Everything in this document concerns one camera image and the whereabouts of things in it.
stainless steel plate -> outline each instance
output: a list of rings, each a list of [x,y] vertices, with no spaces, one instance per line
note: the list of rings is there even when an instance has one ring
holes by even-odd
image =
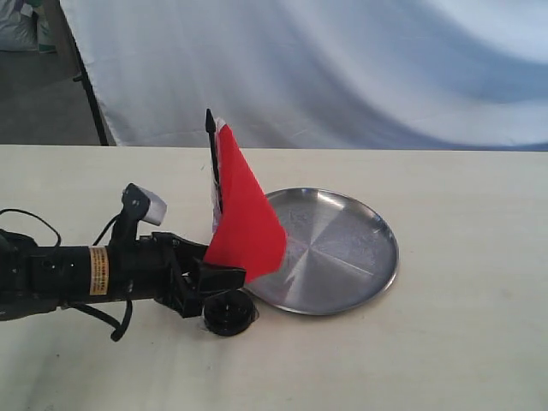
[[[388,224],[341,194],[290,188],[267,195],[288,232],[279,271],[247,289],[295,313],[339,313],[372,299],[396,276],[398,248]]]

white backdrop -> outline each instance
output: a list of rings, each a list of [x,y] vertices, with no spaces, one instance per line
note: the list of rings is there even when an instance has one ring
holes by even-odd
[[[62,0],[115,140],[548,149],[541,0]]]

table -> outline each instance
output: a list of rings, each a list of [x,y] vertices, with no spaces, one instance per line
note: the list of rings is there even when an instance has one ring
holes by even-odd
[[[329,318],[259,303],[259,320],[232,338],[151,301],[135,304],[117,343],[107,325],[74,310],[2,323],[2,409],[548,409],[548,154],[245,155],[267,192],[328,188],[379,212],[400,245],[392,289]],[[3,146],[0,206],[39,213],[65,244],[89,244],[135,182],[168,203],[164,230],[209,241],[208,156]],[[0,224],[53,241],[24,217]],[[120,318],[124,305],[102,308]]]

warning label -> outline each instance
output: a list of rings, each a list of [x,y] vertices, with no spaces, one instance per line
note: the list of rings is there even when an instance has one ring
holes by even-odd
[[[91,278],[89,295],[106,295],[109,288],[109,254],[105,247],[89,247]]]

red fabric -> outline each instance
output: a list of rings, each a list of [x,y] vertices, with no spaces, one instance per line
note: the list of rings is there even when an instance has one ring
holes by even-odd
[[[223,214],[204,261],[244,268],[249,283],[280,267],[287,236],[227,125],[217,155]]]

